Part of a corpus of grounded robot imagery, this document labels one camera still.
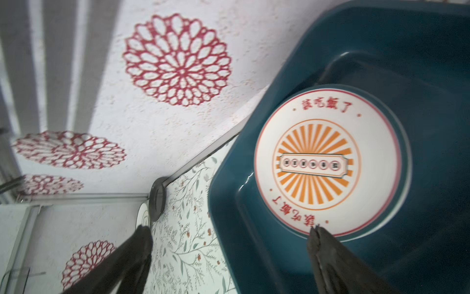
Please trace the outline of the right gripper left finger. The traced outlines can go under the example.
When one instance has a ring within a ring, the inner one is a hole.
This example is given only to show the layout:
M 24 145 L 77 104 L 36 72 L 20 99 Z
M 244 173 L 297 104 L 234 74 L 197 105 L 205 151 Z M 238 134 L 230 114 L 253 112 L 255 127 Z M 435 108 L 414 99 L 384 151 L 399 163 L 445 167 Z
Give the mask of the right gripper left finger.
M 141 294 L 152 261 L 153 238 L 148 226 L 139 226 L 133 235 L 65 294 Z

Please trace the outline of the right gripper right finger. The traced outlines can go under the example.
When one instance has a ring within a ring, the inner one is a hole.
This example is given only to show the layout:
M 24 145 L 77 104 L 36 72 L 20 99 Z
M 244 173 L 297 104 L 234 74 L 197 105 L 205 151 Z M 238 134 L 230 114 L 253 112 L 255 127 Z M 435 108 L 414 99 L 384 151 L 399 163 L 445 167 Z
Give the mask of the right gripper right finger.
M 310 229 L 307 252 L 320 294 L 397 294 L 325 228 Z

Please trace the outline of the white plate brown flower outline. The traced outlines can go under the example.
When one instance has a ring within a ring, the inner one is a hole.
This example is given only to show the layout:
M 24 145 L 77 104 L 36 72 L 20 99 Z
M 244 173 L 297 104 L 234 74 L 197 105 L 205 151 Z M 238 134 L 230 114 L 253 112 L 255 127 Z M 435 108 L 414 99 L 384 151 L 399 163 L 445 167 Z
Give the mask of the white plate brown flower outline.
M 150 227 L 151 226 L 148 202 L 143 202 L 140 205 L 138 213 L 137 213 L 135 228 L 137 229 L 141 226 L 142 227 Z

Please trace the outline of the orange sunburst plate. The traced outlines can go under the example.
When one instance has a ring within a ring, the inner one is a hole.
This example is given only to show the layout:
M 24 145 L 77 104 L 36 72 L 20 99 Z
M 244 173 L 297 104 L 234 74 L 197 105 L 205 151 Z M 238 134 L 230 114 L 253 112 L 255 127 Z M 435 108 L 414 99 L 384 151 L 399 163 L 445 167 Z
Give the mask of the orange sunburst plate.
M 327 85 L 302 90 L 263 126 L 255 148 L 259 193 L 287 229 L 322 226 L 341 241 L 374 233 L 400 172 L 400 150 L 381 101 Z

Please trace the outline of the white plate green red rim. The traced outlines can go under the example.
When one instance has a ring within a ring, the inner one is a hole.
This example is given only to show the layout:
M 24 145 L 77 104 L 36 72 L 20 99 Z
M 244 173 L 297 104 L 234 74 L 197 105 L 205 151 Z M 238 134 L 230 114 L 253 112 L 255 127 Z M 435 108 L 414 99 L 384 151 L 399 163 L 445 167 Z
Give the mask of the white plate green red rim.
M 406 134 L 405 128 L 403 127 L 398 116 L 393 111 L 394 100 L 388 98 L 380 98 L 381 108 L 384 115 L 388 118 L 393 130 L 395 139 L 398 142 L 400 150 L 400 168 L 397 171 L 400 172 L 397 177 L 397 184 L 394 186 L 394 197 L 390 201 L 388 208 L 384 211 L 385 214 L 380 217 L 381 222 L 374 228 L 374 232 L 384 227 L 394 216 L 398 213 L 400 208 L 405 203 L 406 197 L 410 190 L 412 181 L 412 153 L 409 138 Z

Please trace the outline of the teal plastic bin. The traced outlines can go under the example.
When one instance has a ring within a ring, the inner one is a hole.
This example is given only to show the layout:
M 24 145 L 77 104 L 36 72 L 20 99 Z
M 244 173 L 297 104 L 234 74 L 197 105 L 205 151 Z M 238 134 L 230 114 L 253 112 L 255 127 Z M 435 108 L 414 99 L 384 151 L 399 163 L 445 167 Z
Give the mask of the teal plastic bin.
M 216 173 L 209 212 L 240 294 L 315 294 L 308 235 L 281 224 L 258 190 L 259 134 L 292 95 L 341 85 L 394 100 L 412 181 L 384 227 L 341 241 L 403 294 L 470 291 L 470 7 L 349 1 L 297 43 Z

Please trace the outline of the small black plate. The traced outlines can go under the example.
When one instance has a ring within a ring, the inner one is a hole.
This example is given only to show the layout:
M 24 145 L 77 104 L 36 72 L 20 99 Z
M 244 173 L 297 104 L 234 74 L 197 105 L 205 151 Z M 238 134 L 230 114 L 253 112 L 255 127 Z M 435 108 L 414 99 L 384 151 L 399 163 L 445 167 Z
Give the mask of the small black plate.
M 149 217 L 151 223 L 159 220 L 165 211 L 166 187 L 169 177 L 160 177 L 154 181 L 149 192 Z

